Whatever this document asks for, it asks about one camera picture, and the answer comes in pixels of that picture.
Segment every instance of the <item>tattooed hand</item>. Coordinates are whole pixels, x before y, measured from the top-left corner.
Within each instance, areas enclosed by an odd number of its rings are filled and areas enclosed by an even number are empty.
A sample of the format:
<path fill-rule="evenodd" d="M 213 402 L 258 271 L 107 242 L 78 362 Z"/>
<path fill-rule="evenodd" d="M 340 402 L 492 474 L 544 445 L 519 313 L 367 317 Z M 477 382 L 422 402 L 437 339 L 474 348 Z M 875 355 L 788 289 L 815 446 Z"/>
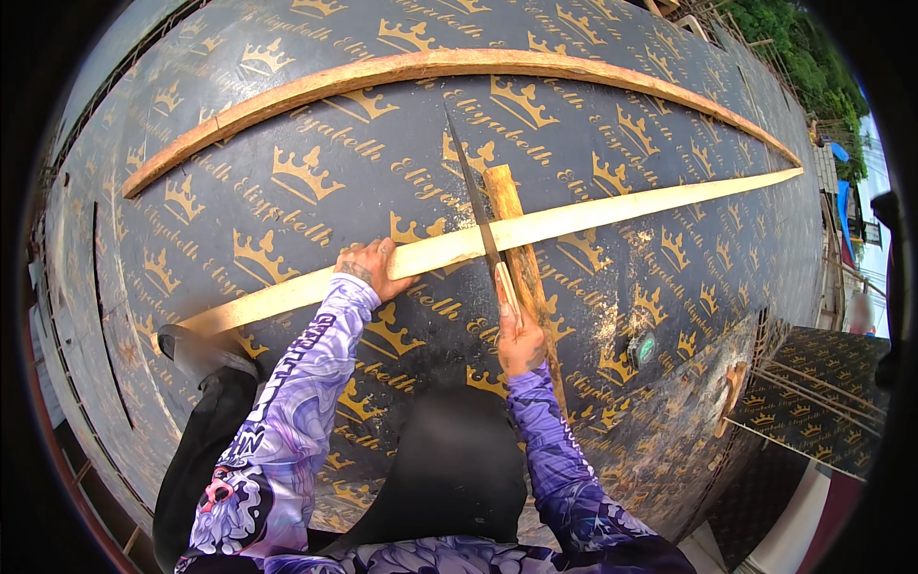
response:
<path fill-rule="evenodd" d="M 375 239 L 369 245 L 357 243 L 338 255 L 335 273 L 347 273 L 363 280 L 373 288 L 380 301 L 386 302 L 420 279 L 420 277 L 405 277 L 397 281 L 389 279 L 386 268 L 395 250 L 395 242 L 388 237 L 383 240 Z"/>
<path fill-rule="evenodd" d="M 512 307 L 506 301 L 500 302 L 498 360 L 508 377 L 528 373 L 545 360 L 545 333 L 523 306 L 520 315 L 522 331 L 518 335 Z"/>

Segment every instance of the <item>long-sleeve shirt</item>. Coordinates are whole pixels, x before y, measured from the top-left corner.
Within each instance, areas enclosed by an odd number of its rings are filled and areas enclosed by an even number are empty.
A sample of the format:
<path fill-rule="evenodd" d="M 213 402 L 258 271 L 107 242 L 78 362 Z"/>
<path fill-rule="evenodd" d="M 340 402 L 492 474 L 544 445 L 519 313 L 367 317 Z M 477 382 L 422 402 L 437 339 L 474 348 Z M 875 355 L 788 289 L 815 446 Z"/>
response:
<path fill-rule="evenodd" d="M 308 555 L 314 481 L 329 453 L 335 403 L 379 304 L 362 280 L 332 275 L 316 318 L 287 349 L 220 456 L 176 572 L 209 569 L 220 554 L 253 558 L 271 574 L 694 572 L 675 546 L 606 496 L 560 414 L 546 364 L 508 377 L 507 403 L 526 442 L 536 509 L 562 553 L 458 535 Z M 220 560 L 220 571 L 231 572 L 230 563 Z"/>

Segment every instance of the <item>shoe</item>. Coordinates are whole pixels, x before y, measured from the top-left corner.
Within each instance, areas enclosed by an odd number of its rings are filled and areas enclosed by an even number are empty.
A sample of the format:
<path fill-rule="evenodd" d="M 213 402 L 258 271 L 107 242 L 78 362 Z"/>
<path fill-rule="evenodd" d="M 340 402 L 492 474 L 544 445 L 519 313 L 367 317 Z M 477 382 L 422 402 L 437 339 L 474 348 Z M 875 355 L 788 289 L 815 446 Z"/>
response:
<path fill-rule="evenodd" d="M 224 366 L 261 380 L 258 366 L 242 345 L 228 336 L 207 340 L 185 327 L 163 325 L 156 333 L 156 342 L 162 354 L 172 359 L 189 381 L 197 381 L 199 390 L 208 376 Z"/>

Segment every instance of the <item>wooden stick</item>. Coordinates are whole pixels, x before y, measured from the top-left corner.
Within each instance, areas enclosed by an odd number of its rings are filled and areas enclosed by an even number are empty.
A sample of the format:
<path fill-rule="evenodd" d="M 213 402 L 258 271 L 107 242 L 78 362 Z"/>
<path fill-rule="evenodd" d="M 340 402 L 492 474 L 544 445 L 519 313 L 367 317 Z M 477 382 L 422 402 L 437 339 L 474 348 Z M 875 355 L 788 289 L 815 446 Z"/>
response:
<path fill-rule="evenodd" d="M 517 195 L 516 185 L 513 183 L 510 166 L 504 164 L 489 167 L 485 170 L 484 177 L 485 189 L 491 199 L 495 221 L 520 217 L 523 214 L 522 205 L 520 196 Z M 567 418 L 567 401 L 561 378 L 561 366 L 558 363 L 558 351 L 552 338 L 551 314 L 548 312 L 548 303 L 545 301 L 545 291 L 542 288 L 542 278 L 539 273 L 539 264 L 535 260 L 535 251 L 530 243 L 526 243 L 520 247 L 512 247 L 504 254 L 507 256 L 507 268 L 522 306 L 545 331 L 548 372 L 552 376 L 554 397 L 558 400 L 561 415 Z"/>
<path fill-rule="evenodd" d="M 439 75 L 543 75 L 604 84 L 643 92 L 698 110 L 771 145 L 801 166 L 800 159 L 767 131 L 726 107 L 684 87 L 643 73 L 583 58 L 538 51 L 462 49 L 412 52 L 374 58 L 313 73 L 262 92 L 219 112 L 177 137 L 142 165 L 121 187 L 124 198 L 136 196 L 160 175 L 215 141 L 278 114 L 353 90 Z"/>
<path fill-rule="evenodd" d="M 802 173 L 802 168 L 795 167 L 771 174 L 606 197 L 528 213 L 518 218 L 494 221 L 491 223 L 491 232 L 494 234 L 494 243 L 498 250 L 506 251 L 574 231 L 772 186 Z M 481 231 L 477 227 L 453 231 L 398 247 L 389 260 L 388 274 L 392 279 L 420 275 L 484 254 L 485 245 L 481 240 Z M 332 267 L 326 267 L 288 279 L 284 283 L 266 287 L 206 310 L 179 324 L 209 336 L 246 323 L 267 319 L 278 313 L 318 303 L 326 295 L 331 271 Z"/>
<path fill-rule="evenodd" d="M 783 365 L 783 364 L 779 363 L 778 361 L 775 361 L 775 360 L 772 360 L 772 359 L 766 359 L 766 361 L 768 361 L 771 365 L 780 366 L 781 368 L 783 368 L 783 369 L 785 369 L 785 370 L 788 370 L 788 371 L 790 371 L 791 373 L 794 373 L 794 374 L 796 374 L 796 375 L 800 375 L 800 376 L 803 377 L 803 378 L 808 378 L 809 380 L 811 380 L 811 381 L 814 382 L 814 383 L 819 383 L 819 384 L 822 385 L 823 387 L 828 387 L 828 388 L 830 388 L 830 389 L 832 389 L 832 390 L 834 390 L 834 391 L 836 391 L 836 392 L 839 392 L 839 393 L 845 395 L 846 397 L 848 397 L 849 399 L 851 399 L 851 400 L 856 400 L 857 402 L 863 404 L 865 407 L 868 407 L 868 408 L 870 408 L 870 409 L 873 409 L 874 411 L 877 411 L 877 412 L 882 412 L 882 413 L 883 413 L 883 416 L 886 416 L 886 411 L 884 411 L 883 409 L 881 409 L 881 408 L 878 407 L 877 405 L 873 404 L 873 403 L 870 402 L 869 400 L 863 400 L 863 399 L 861 399 L 860 397 L 858 397 L 858 395 L 856 395 L 856 394 L 854 394 L 854 393 L 849 393 L 848 391 L 844 390 L 843 388 L 836 387 L 835 385 L 832 385 L 832 384 L 829 384 L 829 383 L 827 383 L 827 382 L 825 382 L 825 381 L 822 381 L 822 380 L 820 380 L 820 379 L 818 379 L 818 378 L 816 378 L 816 377 L 814 377 L 814 376 L 812 376 L 812 375 L 807 375 L 806 373 L 803 373 L 803 372 L 801 372 L 801 371 L 798 371 L 798 370 L 795 369 L 795 368 L 792 368 L 792 367 L 787 366 L 787 365 Z"/>

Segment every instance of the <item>black pants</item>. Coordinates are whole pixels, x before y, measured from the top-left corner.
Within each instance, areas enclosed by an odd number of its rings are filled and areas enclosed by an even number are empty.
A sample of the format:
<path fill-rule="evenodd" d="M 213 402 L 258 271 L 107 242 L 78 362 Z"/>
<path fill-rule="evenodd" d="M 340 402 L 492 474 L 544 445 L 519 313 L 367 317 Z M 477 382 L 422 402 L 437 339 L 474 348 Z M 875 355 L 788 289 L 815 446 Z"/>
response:
<path fill-rule="evenodd" d="M 255 399 L 255 381 L 229 368 L 202 387 L 156 501 L 153 546 L 164 572 L 187 549 L 198 500 Z M 343 535 L 310 529 L 309 551 L 445 535 L 516 542 L 524 461 L 499 396 L 466 385 L 424 393 L 399 432 L 398 454 L 373 504 Z"/>

